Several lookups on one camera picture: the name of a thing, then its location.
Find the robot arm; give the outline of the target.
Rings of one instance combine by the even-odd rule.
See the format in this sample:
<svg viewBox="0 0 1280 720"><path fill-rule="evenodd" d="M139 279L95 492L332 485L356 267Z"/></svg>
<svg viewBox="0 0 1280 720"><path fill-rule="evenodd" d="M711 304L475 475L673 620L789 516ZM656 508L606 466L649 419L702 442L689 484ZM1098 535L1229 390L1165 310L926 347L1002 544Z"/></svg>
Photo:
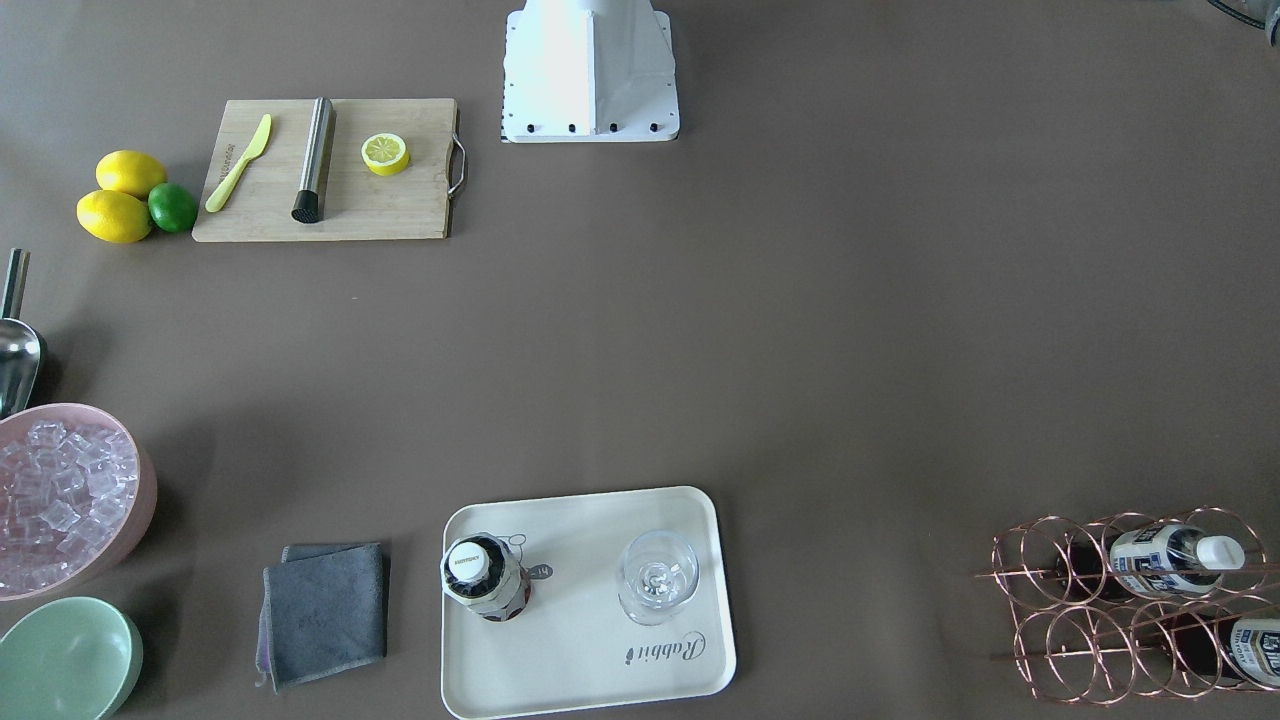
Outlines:
<svg viewBox="0 0 1280 720"><path fill-rule="evenodd" d="M1271 47L1279 46L1279 0L1210 1L1228 17L1261 29Z"/></svg>

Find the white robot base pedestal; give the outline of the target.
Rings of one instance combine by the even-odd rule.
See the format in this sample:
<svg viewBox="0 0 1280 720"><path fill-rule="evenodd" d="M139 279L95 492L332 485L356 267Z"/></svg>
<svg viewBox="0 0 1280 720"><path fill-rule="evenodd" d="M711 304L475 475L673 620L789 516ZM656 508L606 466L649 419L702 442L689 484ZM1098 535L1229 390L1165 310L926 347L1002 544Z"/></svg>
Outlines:
<svg viewBox="0 0 1280 720"><path fill-rule="evenodd" d="M649 1L527 1L506 18L500 140L678 137L672 23Z"/></svg>

